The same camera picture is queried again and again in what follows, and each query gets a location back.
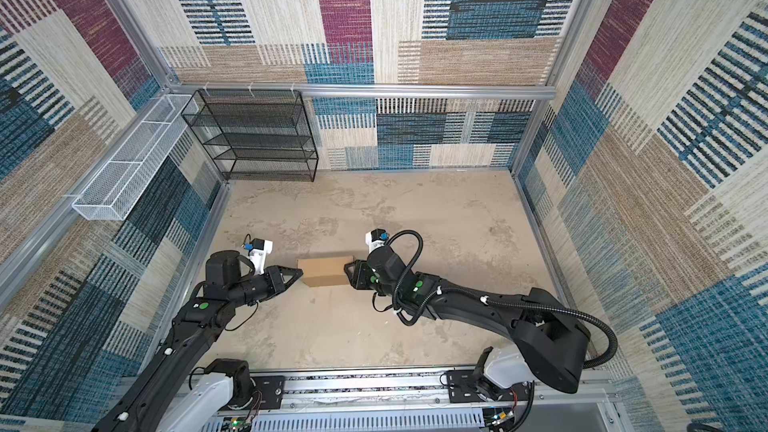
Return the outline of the brown cardboard box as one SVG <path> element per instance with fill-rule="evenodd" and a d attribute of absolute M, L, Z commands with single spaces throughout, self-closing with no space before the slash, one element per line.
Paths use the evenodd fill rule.
<path fill-rule="evenodd" d="M 354 260 L 352 255 L 299 259 L 298 268 L 303 271 L 301 281 L 308 287 L 348 285 L 345 266 Z"/>

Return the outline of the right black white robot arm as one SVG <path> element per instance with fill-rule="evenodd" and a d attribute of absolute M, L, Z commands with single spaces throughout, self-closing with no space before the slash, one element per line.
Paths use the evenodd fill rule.
<path fill-rule="evenodd" d="M 498 400 L 518 384 L 541 382 L 559 392 L 577 392 L 583 370 L 609 362 L 618 338 L 602 320 L 564 307 L 552 294 L 494 294 L 466 288 L 440 276 L 414 273 L 388 245 L 344 266 L 350 285 L 388 297 L 406 326 L 420 319 L 457 321 L 495 333 L 506 348 L 488 347 L 470 385 L 484 400 Z"/>

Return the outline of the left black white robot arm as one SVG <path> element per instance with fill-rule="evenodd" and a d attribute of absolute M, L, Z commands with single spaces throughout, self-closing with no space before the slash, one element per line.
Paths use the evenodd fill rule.
<path fill-rule="evenodd" d="M 212 254 L 205 280 L 172 320 L 172 327 L 150 363 L 95 431 L 154 431 L 199 359 L 225 331 L 242 306 L 268 301 L 288 290 L 303 271 L 278 265 L 261 274 L 235 250 Z"/>

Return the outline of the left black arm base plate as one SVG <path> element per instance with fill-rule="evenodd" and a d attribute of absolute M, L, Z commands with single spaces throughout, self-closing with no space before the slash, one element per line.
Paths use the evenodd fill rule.
<path fill-rule="evenodd" d="M 252 376 L 251 383 L 246 411 L 261 413 L 281 408 L 286 383 L 284 375 Z"/>

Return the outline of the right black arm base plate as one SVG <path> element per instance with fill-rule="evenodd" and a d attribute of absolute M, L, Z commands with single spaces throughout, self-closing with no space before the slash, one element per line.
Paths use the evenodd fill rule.
<path fill-rule="evenodd" d="M 489 381 L 476 377 L 469 369 L 452 369 L 439 377 L 441 386 L 448 392 L 451 404 L 473 402 L 525 402 L 529 399 L 530 383 L 517 383 L 511 388 L 500 389 Z"/>

